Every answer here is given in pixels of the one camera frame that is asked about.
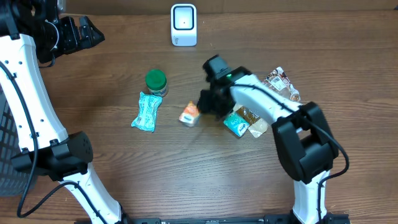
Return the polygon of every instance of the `packaged food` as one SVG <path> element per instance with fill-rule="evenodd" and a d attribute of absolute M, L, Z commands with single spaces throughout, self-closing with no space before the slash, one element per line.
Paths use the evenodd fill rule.
<path fill-rule="evenodd" d="M 300 101 L 299 91 L 293 87 L 281 67 L 273 70 L 263 81 L 263 84 L 289 100 Z"/>
<path fill-rule="evenodd" d="M 188 106 L 180 115 L 179 120 L 188 127 L 194 127 L 200 117 L 199 109 L 192 101 L 189 101 Z"/>
<path fill-rule="evenodd" d="M 235 112 L 232 112 L 226 117 L 224 124 L 239 137 L 241 137 L 250 126 L 247 121 Z"/>
<path fill-rule="evenodd" d="M 131 123 L 131 126 L 137 127 L 143 131 L 154 132 L 157 109 L 161 103 L 162 97 L 145 95 L 141 92 L 139 95 L 138 117 Z"/>
<path fill-rule="evenodd" d="M 233 110 L 250 124 L 248 130 L 255 138 L 260 137 L 268 130 L 269 125 L 266 123 L 266 121 L 260 118 L 260 116 L 258 116 L 252 110 L 238 104 L 235 105 Z"/>

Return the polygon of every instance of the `wooden table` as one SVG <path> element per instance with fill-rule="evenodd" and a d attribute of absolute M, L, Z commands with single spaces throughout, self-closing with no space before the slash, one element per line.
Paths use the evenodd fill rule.
<path fill-rule="evenodd" d="M 204 218 L 288 213 L 293 181 L 279 164 L 271 131 L 231 134 L 214 117 L 178 122 L 208 88 L 202 64 L 220 54 L 260 77 L 282 66 L 303 103 L 317 102 L 351 169 L 328 182 L 327 209 L 352 223 L 398 219 L 398 13 L 395 11 L 198 16 L 198 45 L 173 47 L 169 16 L 92 16 L 99 46 L 57 59 L 42 75 L 69 133 L 84 130 L 109 193 L 132 217 Z M 145 74 L 170 85 L 156 130 L 131 128 Z M 344 166 L 342 156 L 332 172 Z M 57 185 L 39 178 L 25 209 Z M 19 197 L 0 198 L 0 223 L 72 223 L 88 216 L 65 189 L 28 220 Z"/>

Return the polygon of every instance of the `snack bag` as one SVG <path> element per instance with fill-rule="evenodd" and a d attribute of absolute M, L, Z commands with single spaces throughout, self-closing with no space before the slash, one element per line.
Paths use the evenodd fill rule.
<path fill-rule="evenodd" d="M 250 126 L 247 121 L 235 112 L 232 112 L 226 117 L 224 124 L 239 137 L 241 137 Z"/>
<path fill-rule="evenodd" d="M 250 124 L 248 128 L 250 133 L 255 137 L 260 137 L 264 132 L 268 130 L 268 124 L 264 119 L 260 118 L 255 112 L 252 110 L 245 108 L 241 105 L 235 105 L 234 111 L 239 114 L 245 121 Z"/>
<path fill-rule="evenodd" d="M 143 131 L 155 131 L 156 112 L 162 97 L 154 95 L 139 94 L 138 117 L 131 123 L 132 127 L 137 127 Z"/>
<path fill-rule="evenodd" d="M 263 81 L 263 84 L 291 101 L 300 101 L 299 91 L 293 87 L 282 67 L 273 70 Z"/>

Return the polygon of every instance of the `blue snack packet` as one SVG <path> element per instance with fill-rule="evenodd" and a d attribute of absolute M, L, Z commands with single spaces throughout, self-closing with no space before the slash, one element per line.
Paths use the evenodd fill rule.
<path fill-rule="evenodd" d="M 137 127 L 143 131 L 155 131 L 156 112 L 162 97 L 139 94 L 139 112 L 137 118 L 132 121 L 131 127 Z"/>
<path fill-rule="evenodd" d="M 228 115 L 224 120 L 224 124 L 239 137 L 241 137 L 250 126 L 247 121 L 235 112 Z"/>

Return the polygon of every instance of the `jar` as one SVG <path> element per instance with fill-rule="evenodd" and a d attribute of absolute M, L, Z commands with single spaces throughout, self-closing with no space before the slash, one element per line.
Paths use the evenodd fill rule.
<path fill-rule="evenodd" d="M 145 77 L 148 90 L 155 96 L 164 97 L 169 92 L 167 79 L 164 72 L 159 69 L 153 69 Z"/>

